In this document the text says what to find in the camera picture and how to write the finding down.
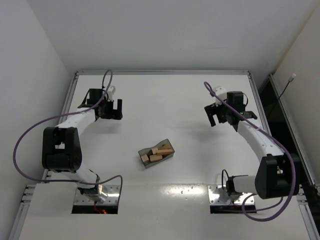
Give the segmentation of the light wood cube block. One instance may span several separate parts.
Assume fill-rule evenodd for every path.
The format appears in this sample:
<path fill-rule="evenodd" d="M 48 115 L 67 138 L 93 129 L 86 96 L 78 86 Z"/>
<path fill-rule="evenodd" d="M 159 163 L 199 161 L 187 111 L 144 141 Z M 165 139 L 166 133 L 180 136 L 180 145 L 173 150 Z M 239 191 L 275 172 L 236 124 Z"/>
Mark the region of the light wood cube block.
<path fill-rule="evenodd" d="M 147 154 L 144 154 L 141 156 L 141 160 L 144 165 L 148 164 L 150 162 L 149 156 Z"/>
<path fill-rule="evenodd" d="M 157 152 L 158 152 L 158 148 L 157 147 L 152 148 L 151 152 L 152 152 L 153 155 L 156 155 Z"/>

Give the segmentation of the grey translucent plastic bin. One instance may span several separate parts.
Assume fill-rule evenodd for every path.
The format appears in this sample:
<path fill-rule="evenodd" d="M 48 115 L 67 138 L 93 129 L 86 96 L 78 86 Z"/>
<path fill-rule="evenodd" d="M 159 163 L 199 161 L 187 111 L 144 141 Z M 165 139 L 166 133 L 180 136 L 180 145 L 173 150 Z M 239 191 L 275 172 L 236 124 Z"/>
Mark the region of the grey translucent plastic bin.
<path fill-rule="evenodd" d="M 143 166 L 147 169 L 172 158 L 174 153 L 175 150 L 169 139 L 164 139 L 153 147 L 139 150 L 138 156 Z"/>

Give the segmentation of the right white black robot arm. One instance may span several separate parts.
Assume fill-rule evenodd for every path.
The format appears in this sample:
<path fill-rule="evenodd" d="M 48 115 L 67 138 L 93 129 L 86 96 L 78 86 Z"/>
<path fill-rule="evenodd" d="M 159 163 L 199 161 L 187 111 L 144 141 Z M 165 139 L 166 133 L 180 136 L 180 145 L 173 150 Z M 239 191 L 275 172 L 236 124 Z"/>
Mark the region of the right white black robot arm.
<path fill-rule="evenodd" d="M 219 86 L 211 92 L 215 102 L 204 107 L 211 126 L 228 123 L 241 135 L 255 153 L 259 167 L 256 175 L 229 176 L 228 195 L 252 193 L 261 199 L 287 197 L 298 193 L 301 163 L 295 154 L 287 156 L 274 140 L 260 131 L 253 111 L 246 110 L 241 91 L 227 91 Z"/>

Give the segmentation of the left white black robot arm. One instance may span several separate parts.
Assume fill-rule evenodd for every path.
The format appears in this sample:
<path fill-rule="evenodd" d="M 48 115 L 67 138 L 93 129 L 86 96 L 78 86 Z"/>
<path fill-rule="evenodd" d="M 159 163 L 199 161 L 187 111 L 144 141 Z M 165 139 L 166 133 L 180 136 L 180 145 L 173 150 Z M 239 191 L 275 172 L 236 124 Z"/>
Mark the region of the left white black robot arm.
<path fill-rule="evenodd" d="M 91 88 L 78 106 L 78 114 L 67 118 L 55 127 L 43 131 L 42 166 L 44 169 L 60 173 L 74 181 L 80 193 L 95 203 L 102 204 L 108 198 L 107 188 L 100 183 L 97 173 L 83 163 L 80 135 L 99 119 L 121 120 L 122 99 L 114 108 L 114 86 L 108 90 Z"/>

